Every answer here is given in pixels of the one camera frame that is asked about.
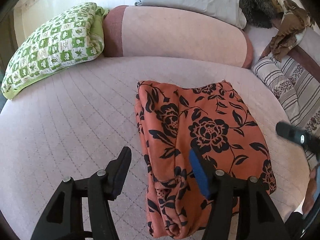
black flower print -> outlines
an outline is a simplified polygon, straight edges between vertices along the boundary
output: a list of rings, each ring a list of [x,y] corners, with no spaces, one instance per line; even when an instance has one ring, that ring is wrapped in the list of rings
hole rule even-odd
[[[273,174],[270,160],[264,161],[259,181],[265,190],[270,191],[270,194],[276,191],[276,178]]]
[[[204,94],[208,94],[208,95],[211,95],[211,93],[213,93],[214,90],[216,90],[216,84],[209,84],[204,87],[192,89],[194,94],[204,93]]]
[[[201,153],[210,152],[211,149],[221,153],[229,149],[226,137],[229,126],[222,119],[212,120],[205,116],[188,128],[190,136],[194,138],[190,146],[198,148]]]
[[[155,110],[156,117],[162,123],[164,134],[172,138],[177,137],[178,133],[178,119],[179,109],[178,107],[170,103],[168,105],[161,106],[160,110]]]

black fur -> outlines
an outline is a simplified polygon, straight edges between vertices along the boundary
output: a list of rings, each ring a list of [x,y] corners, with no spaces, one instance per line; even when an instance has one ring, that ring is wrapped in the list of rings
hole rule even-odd
[[[239,6],[250,23],[257,27],[271,28],[271,19],[276,18],[276,10],[271,0],[240,0]]]

green checkered pillow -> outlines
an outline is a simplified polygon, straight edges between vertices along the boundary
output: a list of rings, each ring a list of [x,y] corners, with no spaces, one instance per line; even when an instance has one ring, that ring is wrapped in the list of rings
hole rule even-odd
[[[12,99],[34,82],[99,56],[103,37],[90,32],[97,9],[93,2],[77,5],[37,28],[12,56],[3,95]]]

blue gripper pad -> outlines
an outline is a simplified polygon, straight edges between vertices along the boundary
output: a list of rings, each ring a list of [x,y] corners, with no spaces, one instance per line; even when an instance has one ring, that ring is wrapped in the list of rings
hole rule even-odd
[[[193,173],[196,177],[196,181],[200,189],[200,192],[206,199],[208,199],[210,197],[209,180],[193,149],[191,149],[189,152],[189,161],[190,161]]]

mattress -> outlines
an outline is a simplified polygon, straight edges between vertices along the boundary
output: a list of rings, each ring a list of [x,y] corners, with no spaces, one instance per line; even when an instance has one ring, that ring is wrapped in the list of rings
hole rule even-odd
[[[0,209],[12,229],[21,240],[30,239],[64,176],[87,178],[129,146],[132,163],[122,194],[110,202],[111,213],[120,239],[151,239],[146,225],[147,167],[134,115],[137,82],[187,88],[223,79],[240,94],[264,134],[277,181],[271,198],[286,219],[303,200],[308,164],[302,149],[277,137],[276,123],[288,118],[250,70],[182,58],[98,57],[25,88],[5,104],[0,114]],[[90,230],[86,201],[83,217],[84,229]],[[236,218],[230,239],[235,239]],[[188,239],[200,240],[202,234],[198,231]]]

